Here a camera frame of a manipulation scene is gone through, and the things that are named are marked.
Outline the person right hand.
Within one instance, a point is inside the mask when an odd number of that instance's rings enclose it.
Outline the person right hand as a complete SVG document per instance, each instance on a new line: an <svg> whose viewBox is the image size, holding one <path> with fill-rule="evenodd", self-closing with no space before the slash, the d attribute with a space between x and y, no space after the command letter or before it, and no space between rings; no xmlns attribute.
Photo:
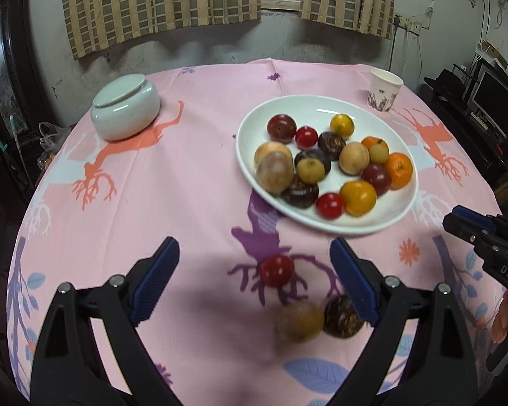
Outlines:
<svg viewBox="0 0 508 406"><path fill-rule="evenodd" d="M492 341L502 343L508 335L508 290L503 294L492 326Z"/></svg>

